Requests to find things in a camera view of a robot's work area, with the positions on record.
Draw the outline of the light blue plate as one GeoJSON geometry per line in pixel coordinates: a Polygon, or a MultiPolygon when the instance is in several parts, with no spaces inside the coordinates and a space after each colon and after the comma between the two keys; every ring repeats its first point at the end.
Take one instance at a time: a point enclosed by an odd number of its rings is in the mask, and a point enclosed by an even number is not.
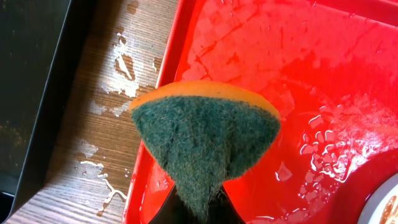
{"type": "Polygon", "coordinates": [[[397,188],[395,174],[370,196],[358,224],[397,224],[397,188]]]}

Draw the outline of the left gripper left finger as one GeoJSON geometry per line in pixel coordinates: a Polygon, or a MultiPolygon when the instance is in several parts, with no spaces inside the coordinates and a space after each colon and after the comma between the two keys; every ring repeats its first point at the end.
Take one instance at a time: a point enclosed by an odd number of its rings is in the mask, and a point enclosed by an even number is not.
{"type": "Polygon", "coordinates": [[[189,224],[192,221],[191,211],[177,194],[176,187],[173,187],[149,224],[189,224]]]}

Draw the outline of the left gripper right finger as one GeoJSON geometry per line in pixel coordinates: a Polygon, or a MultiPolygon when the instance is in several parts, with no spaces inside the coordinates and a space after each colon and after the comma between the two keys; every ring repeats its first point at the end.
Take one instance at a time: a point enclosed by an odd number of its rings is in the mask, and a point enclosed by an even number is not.
{"type": "Polygon", "coordinates": [[[245,224],[223,186],[210,200],[208,224],[245,224]]]}

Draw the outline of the green and orange sponge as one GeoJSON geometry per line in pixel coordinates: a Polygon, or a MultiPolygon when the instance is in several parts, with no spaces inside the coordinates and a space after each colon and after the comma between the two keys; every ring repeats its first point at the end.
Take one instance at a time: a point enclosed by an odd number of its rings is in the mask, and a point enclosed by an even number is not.
{"type": "Polygon", "coordinates": [[[224,182],[256,165],[280,131],[263,96],[227,83],[175,82],[132,101],[132,120],[150,155],[199,222],[224,182]]]}

